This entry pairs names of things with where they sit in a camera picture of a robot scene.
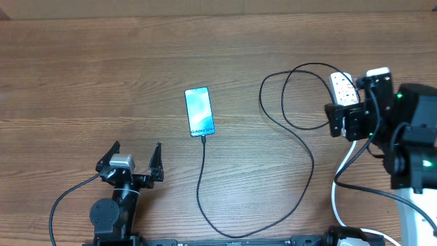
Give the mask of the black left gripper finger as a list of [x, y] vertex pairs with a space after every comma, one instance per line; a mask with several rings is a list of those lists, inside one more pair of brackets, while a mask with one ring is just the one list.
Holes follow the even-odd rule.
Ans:
[[162, 182], [164, 180], [164, 170], [162, 161], [162, 144], [158, 142], [156, 148], [151, 157], [149, 170], [151, 171], [151, 176], [153, 181]]
[[96, 163], [96, 171], [101, 172], [104, 166], [109, 165], [109, 161], [111, 160], [114, 154], [119, 154], [120, 142], [116, 141], [110, 150]]

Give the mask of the white power strip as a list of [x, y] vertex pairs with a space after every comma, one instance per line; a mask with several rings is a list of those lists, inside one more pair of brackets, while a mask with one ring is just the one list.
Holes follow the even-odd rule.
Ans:
[[343, 136], [348, 141], [355, 141], [353, 130], [350, 130], [350, 114], [358, 104], [357, 92], [352, 77], [348, 73], [335, 72], [329, 77], [334, 103], [324, 107], [328, 117], [332, 137]]

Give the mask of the Samsung Galaxy smartphone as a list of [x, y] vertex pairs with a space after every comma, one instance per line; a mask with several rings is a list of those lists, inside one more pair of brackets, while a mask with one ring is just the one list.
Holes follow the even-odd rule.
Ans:
[[191, 137], [215, 133], [209, 89], [198, 87], [184, 92]]

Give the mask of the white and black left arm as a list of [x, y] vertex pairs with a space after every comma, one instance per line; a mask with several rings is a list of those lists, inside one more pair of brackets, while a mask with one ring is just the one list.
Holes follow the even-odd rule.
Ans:
[[111, 198], [98, 200], [90, 209], [93, 245], [147, 244], [141, 233], [132, 230], [140, 190], [152, 189], [155, 182], [164, 180], [161, 148], [162, 144], [157, 143], [148, 167], [149, 174], [135, 174], [132, 155], [121, 154], [118, 141], [96, 163], [98, 176], [113, 186], [113, 194]]

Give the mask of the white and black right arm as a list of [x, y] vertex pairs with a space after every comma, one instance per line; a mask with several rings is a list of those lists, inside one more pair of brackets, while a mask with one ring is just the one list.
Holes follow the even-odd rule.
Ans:
[[436, 88], [402, 83], [393, 90], [391, 73], [369, 71], [356, 80], [365, 100], [352, 105], [327, 104], [324, 109], [333, 137], [364, 139], [383, 152], [383, 166], [394, 194], [342, 183], [347, 189], [397, 201], [404, 245], [436, 244]]

